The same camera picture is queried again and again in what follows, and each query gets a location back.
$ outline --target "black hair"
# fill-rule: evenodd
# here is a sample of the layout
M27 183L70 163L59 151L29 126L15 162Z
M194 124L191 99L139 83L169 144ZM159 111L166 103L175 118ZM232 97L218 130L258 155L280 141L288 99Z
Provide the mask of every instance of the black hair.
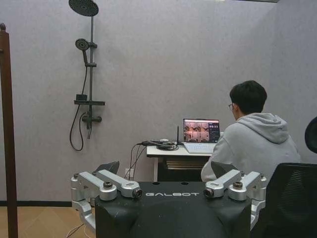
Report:
M230 98L247 115L262 112L267 94L259 83L250 80L234 86L230 91Z

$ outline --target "wooden pole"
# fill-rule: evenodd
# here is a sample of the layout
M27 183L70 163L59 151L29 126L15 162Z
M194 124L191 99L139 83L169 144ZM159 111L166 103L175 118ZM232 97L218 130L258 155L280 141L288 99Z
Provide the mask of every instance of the wooden pole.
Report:
M18 238L10 43L3 23L0 24L0 70L8 234L9 238Z

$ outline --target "handheld shower head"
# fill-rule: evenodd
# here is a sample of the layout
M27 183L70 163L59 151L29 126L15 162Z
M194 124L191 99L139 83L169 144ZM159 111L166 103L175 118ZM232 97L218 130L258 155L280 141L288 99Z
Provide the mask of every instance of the handheld shower head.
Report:
M82 38L78 39L75 44L76 44L76 47L81 51L86 51L89 48L88 41Z
M69 0L68 4L82 16L95 16L99 12L97 4L92 0Z
M83 52L84 63L88 64L86 50L89 48L89 43L85 39L78 39L75 43L76 47Z

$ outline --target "gray hoodie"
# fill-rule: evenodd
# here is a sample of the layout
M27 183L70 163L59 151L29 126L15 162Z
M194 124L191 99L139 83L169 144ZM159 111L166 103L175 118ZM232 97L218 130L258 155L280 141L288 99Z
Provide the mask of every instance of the gray hoodie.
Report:
M271 113L253 113L227 127L203 167L203 181L216 179L211 161L232 164L248 174L262 173L269 181L280 163L300 163L287 122Z

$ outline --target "person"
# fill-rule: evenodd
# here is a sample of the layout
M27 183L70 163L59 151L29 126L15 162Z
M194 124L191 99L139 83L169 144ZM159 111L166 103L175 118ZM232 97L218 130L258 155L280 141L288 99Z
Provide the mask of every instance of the person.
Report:
M211 162L231 164L248 174L259 172L269 182L280 163L300 163L301 157L287 130L287 122L262 113L267 94L256 81L238 84L230 91L229 105L236 122L224 131L213 155L204 165L202 181L215 180Z

